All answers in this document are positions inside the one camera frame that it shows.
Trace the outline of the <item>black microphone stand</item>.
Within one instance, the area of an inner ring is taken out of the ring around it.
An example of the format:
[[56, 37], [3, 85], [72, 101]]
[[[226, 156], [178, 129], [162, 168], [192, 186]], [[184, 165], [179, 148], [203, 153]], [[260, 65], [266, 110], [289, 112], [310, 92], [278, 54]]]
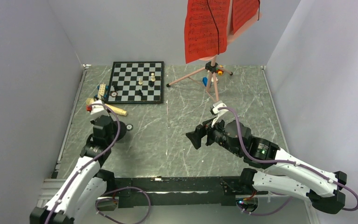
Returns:
[[122, 121], [119, 121], [119, 123], [117, 121], [114, 121], [113, 130], [114, 130], [113, 137], [115, 138], [117, 136], [116, 141], [120, 141], [126, 135], [127, 132], [126, 124]]

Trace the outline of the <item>gold microphone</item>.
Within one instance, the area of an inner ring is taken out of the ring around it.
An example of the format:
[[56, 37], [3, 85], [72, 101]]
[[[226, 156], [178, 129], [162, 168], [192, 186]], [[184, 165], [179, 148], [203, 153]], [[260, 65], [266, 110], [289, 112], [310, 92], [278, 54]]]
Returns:
[[87, 98], [85, 103], [86, 103], [86, 105], [91, 105], [93, 103], [101, 103], [103, 105], [106, 105], [108, 108], [110, 108], [117, 115], [120, 115], [120, 116], [127, 116], [128, 115], [128, 112], [126, 110], [120, 109], [118, 107], [115, 107], [115, 106], [112, 106], [112, 105], [109, 105], [109, 104], [106, 104], [102, 100], [96, 100], [94, 98]]

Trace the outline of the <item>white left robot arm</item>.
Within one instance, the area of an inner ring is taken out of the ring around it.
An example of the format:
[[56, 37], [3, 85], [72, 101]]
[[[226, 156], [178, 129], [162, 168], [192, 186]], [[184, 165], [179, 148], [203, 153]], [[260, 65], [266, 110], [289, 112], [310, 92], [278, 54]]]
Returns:
[[74, 224], [81, 213], [101, 194], [111, 195], [115, 182], [97, 174], [114, 144], [126, 133], [125, 124], [109, 115], [92, 121], [93, 133], [81, 151], [76, 166], [55, 195], [42, 207], [35, 207], [31, 224]]

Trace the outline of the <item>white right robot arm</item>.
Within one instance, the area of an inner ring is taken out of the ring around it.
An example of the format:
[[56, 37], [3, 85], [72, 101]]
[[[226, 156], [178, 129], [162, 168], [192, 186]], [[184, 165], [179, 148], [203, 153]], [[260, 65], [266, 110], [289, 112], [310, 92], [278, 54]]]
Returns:
[[206, 137], [206, 146], [217, 143], [250, 167], [244, 168], [238, 182], [223, 181], [223, 185], [237, 194], [270, 191], [302, 199], [324, 213], [337, 214], [345, 206], [342, 187], [329, 180], [346, 184], [344, 172], [327, 172], [313, 166], [301, 167], [298, 160], [277, 144], [252, 135], [251, 129], [235, 121], [212, 125], [212, 120], [197, 125], [186, 133], [192, 145], [199, 149]]

